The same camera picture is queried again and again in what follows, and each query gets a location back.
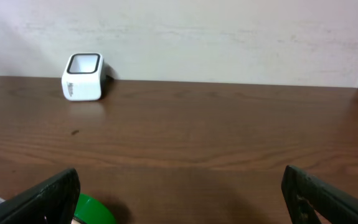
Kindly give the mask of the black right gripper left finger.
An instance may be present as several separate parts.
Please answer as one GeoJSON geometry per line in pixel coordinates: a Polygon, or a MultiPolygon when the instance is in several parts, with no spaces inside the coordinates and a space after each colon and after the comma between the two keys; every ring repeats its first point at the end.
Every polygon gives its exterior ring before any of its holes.
{"type": "Polygon", "coordinates": [[[74,168],[0,203],[0,224],[69,224],[80,195],[80,181],[74,168]]]}

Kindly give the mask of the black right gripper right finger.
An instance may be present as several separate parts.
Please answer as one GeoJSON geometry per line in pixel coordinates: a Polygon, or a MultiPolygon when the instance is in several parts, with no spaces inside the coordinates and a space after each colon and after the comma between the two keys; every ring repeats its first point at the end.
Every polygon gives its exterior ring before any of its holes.
{"type": "Polygon", "coordinates": [[[293,223],[320,223],[321,215],[330,223],[358,224],[357,198],[296,166],[286,166],[281,191],[293,223]]]}

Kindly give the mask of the green lid jar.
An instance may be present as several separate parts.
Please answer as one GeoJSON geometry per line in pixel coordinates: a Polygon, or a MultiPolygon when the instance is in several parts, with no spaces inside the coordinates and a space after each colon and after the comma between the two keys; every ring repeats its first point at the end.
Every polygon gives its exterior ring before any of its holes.
{"type": "Polygon", "coordinates": [[[86,194],[80,194],[71,224],[117,224],[104,204],[86,194]]]}

